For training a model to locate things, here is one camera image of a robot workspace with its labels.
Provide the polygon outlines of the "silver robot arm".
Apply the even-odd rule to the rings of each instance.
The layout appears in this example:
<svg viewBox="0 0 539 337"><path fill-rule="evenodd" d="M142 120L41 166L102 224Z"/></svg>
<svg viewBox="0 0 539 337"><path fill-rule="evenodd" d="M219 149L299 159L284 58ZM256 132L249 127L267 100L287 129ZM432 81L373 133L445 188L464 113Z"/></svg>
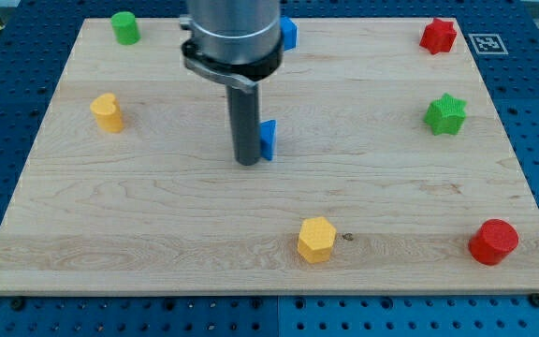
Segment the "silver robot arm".
<svg viewBox="0 0 539 337"><path fill-rule="evenodd" d="M184 66L198 76L252 94L281 64L278 0L187 0L180 27Z"/></svg>

